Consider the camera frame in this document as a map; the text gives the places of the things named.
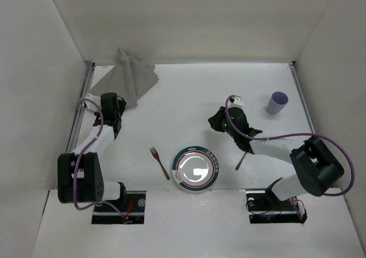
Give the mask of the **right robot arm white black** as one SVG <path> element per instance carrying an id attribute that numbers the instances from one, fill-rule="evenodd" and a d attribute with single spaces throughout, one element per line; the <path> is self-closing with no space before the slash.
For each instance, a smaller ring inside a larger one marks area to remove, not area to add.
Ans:
<path id="1" fill-rule="evenodd" d="M 306 193 L 321 197 L 344 174 L 343 166 L 319 137 L 311 136 L 304 141 L 262 140 L 257 136 L 262 130 L 250 127 L 244 111 L 235 106 L 220 107 L 208 118 L 208 123 L 213 130 L 229 134 L 241 151 L 272 157 L 293 166 L 294 175 L 279 178 L 264 189 L 267 210 Z"/>

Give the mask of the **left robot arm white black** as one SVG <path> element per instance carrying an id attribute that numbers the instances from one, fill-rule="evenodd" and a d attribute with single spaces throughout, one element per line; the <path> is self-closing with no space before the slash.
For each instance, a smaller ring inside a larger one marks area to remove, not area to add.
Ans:
<path id="1" fill-rule="evenodd" d="M 96 204 L 119 210 L 128 203 L 122 182 L 104 180 L 99 156 L 119 135 L 126 102 L 116 93 L 104 93 L 99 101 L 91 96 L 81 99 L 95 107 L 96 119 L 87 138 L 70 153 L 57 160 L 57 191 L 61 203 L 73 203 L 79 211 Z"/>

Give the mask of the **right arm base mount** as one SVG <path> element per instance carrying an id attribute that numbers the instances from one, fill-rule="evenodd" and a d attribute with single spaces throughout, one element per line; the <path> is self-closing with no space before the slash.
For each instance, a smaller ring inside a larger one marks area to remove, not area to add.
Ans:
<path id="1" fill-rule="evenodd" d="M 304 224 L 308 219 L 304 202 L 297 196 L 280 201 L 265 190 L 248 190 L 245 206 L 251 224 Z"/>

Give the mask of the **grey cloth napkin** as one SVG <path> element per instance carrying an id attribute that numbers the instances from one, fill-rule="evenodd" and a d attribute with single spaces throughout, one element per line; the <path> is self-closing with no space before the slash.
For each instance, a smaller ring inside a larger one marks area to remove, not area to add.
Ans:
<path id="1" fill-rule="evenodd" d="M 140 62 L 119 48 L 114 68 L 90 89 L 90 93 L 94 96 L 116 93 L 126 101 L 127 108 L 135 108 L 138 100 L 158 82 L 154 70 L 154 65 Z"/>

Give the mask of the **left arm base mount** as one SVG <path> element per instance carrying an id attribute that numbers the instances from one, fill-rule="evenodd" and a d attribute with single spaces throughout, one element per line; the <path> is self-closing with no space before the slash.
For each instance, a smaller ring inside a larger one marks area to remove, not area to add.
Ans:
<path id="1" fill-rule="evenodd" d="M 145 222 L 146 191 L 127 191 L 126 200 L 108 201 L 96 205 L 91 224 L 94 225 L 136 225 Z"/>

